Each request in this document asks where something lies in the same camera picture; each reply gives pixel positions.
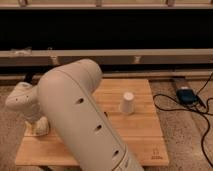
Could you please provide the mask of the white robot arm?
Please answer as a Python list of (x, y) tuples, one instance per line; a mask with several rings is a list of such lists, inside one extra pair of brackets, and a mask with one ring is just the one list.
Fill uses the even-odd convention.
[(46, 72), (33, 86), (18, 83), (5, 105), (36, 119), (42, 112), (82, 171), (144, 171), (92, 97), (99, 65), (82, 59)]

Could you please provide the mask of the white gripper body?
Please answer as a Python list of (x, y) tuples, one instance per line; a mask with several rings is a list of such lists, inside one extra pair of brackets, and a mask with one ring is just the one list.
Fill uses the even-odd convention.
[(30, 133), (34, 136), (45, 136), (49, 133), (50, 126), (46, 117), (41, 117), (37, 121), (30, 121)]

